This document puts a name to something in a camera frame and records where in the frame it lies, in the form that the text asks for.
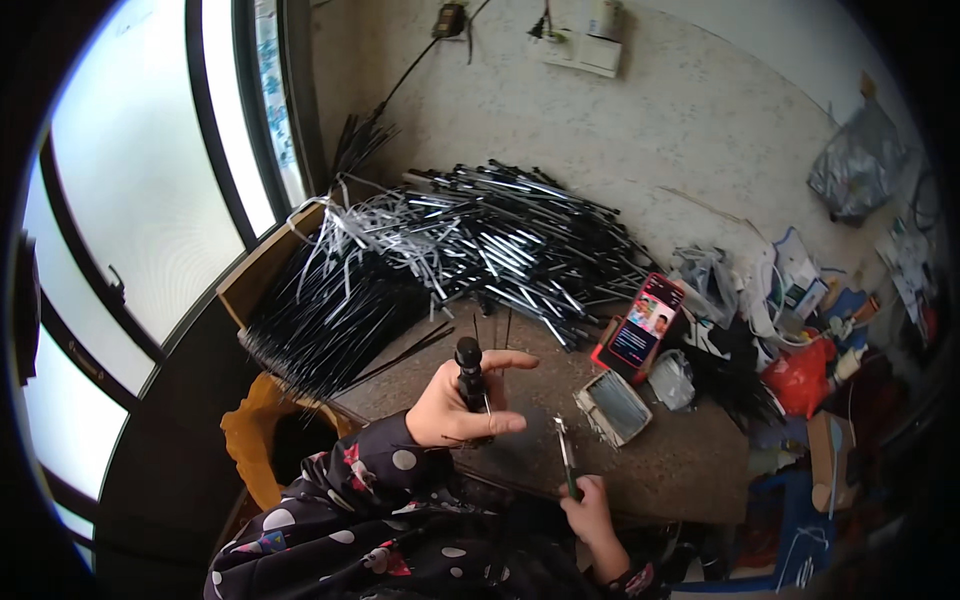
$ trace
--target frosted glass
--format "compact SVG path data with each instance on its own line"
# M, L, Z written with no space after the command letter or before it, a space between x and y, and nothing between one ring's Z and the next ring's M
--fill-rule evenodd
M279 36L276 31L276 0L256 0L253 4L256 16L256 58L260 65L260 85L263 89L263 104L267 110L267 123L274 143L276 163L280 178L287 191L292 207L303 204L306 193L297 165L290 118L287 112L287 94L283 89L283 74L280 70Z
M77 491L100 500L127 411L70 362L44 327L36 377L24 396L38 460Z
M60 522L63 523L64 527L78 536L93 540L93 523L56 502L54 502L54 508L57 509L57 516L60 517Z
M247 121L240 103L240 84L237 82L233 53L232 4L232 0L204 0L206 79L233 182L253 226L253 233L259 237L276 223L276 218L253 157Z
M90 569L90 572L93 572L93 551L89 548L84 548L76 542L73 542L74 547L77 548L77 552L80 554L80 558L84 559L86 563L86 568Z
M163 342L243 252L210 167L187 72L183 0L130 0L54 112L64 192L108 280Z
M57 314L114 379L139 394L155 363L117 324L77 267L50 209L38 160L30 174L23 227L36 240L40 285Z

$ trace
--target red phone case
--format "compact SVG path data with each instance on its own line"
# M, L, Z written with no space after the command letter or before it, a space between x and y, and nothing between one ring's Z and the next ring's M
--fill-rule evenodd
M652 278L654 278L654 277L660 279L660 281L661 281L662 283L664 283L665 285L668 285L668 286L672 287L673 289L677 290L677 292L680 294L680 297L681 297L681 303L683 303L683 297L684 297L684 290L683 290L683 288L681 288L680 286L678 286L677 284L675 284L673 281L667 279L666 277L662 276L662 275L659 274L659 273L651 273L650 275L647 276L646 279L643 280L643 283L640 285L639 291L636 293L636 296L634 296L634 299L631 301L631 304L630 304L631 307L633 307L634 303L636 303L636 302L640 299L640 294L643 293L643 290L647 287L647 283L650 281L650 279L652 279ZM666 324L667 328L669 328L670 325L672 325L673 320L677 318L677 313L678 313L678 312L680 312L680 306L677 306L677 309L674 310L673 315L670 317L670 321L668 321L667 324ZM626 358L624 358L623 356L620 356L619 354L617 354L617 353L613 350L613 348L611 348L611 344L613 343L613 340L616 339L616 336L620 335L620 330L623 329L623 327L624 327L626 324L627 324L627 319L626 319L626 316L625 316L624 319L623 319L623 321L620 323L620 327L618 327L618 328L616 329L616 331L615 331L615 332L613 333L613 335L611 336L610 340L608 340L607 343L605 344L605 348L607 349L607 351L608 351L610 354L612 354L613 356L616 356L617 358L619 358L620 360L622 360L623 362L627 363L628 365L630 365L630 366L632 367L633 364L632 364L630 361L628 361L628 360L627 360ZM641 363L639 367L635 367L635 369L637 369L638 371L640 371L641 369L643 369L643 367L647 364L647 361L650 360L651 357L657 356L657 348L659 348L659 347L660 347L660 340L657 340L657 342L654 344L654 346L653 346L652 348L650 348L650 353L647 354L647 357L643 359L643 363Z

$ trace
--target person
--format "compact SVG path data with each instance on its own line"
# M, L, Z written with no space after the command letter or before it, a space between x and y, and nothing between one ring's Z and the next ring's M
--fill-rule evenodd
M666 326L666 315L658 316L657 323L654 325L654 333L656 333L658 337L663 337L663 334L666 333Z
M636 306L634 310L630 311L630 320L641 327L646 331L650 328L650 316L653 314L653 308L650 307L650 301L646 298L641 298L636 301Z
M526 418L507 410L503 378L494 371L538 362L514 350L484 352L495 410L475 414L460 399L459 368L447 361L409 411L303 459L301 477L280 504L252 519L214 558L204 598L660 597L659 567L631 563L614 533L601 477L580 477L582 500L564 491L560 501L572 533L592 553L586 575L571 543L516 525L531 519L511 524L437 493L453 472L451 446L526 428Z

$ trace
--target red plastic bag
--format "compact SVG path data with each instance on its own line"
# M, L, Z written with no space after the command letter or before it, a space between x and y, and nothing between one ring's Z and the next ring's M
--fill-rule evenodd
M810 419L830 392L827 363L836 353L831 340L817 340L796 354L770 363L760 380L773 391L787 415Z

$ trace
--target hand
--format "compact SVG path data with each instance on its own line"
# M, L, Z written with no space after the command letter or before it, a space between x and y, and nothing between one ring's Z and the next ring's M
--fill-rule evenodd
M507 409L503 376L496 369L533 369L539 358L516 350L485 350L480 368L487 383L492 412L471 413L460 398L457 377L460 367L452 360L443 363L423 390L417 404L407 413L407 429L414 442L423 446L456 445L474 438L523 431L527 419Z
M583 499L577 502L570 497L566 484L560 486L560 508L566 513L570 529L586 545L616 538L610 507L607 504L607 485L599 475L584 475L577 479L577 488Z
M585 543L593 555L593 577L605 586L619 579L630 568L630 555L613 532L607 486L599 475L577 479L577 488L584 498L577 502L570 497L566 485L560 487L560 507L566 513L570 529Z

